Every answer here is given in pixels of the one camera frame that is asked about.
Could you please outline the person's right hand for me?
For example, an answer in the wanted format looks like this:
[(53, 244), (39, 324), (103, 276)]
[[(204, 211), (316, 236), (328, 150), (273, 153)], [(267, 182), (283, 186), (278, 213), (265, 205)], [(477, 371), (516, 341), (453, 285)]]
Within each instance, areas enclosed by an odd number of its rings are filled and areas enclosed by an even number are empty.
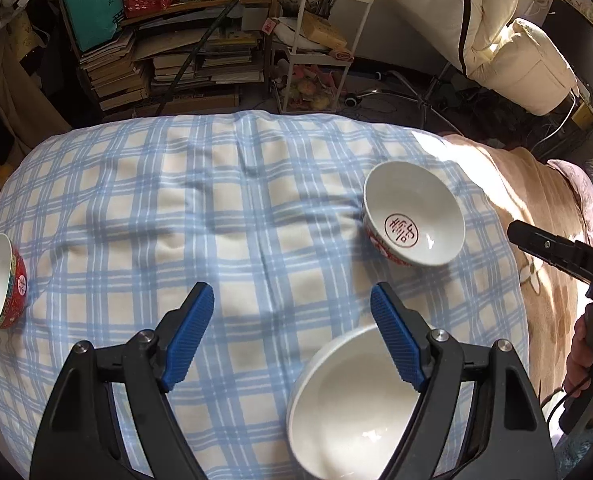
[(563, 390), (570, 393), (578, 384), (588, 377), (589, 368), (593, 363), (593, 351), (587, 344), (586, 317), (580, 316), (574, 326), (571, 350), (566, 358), (566, 374)]

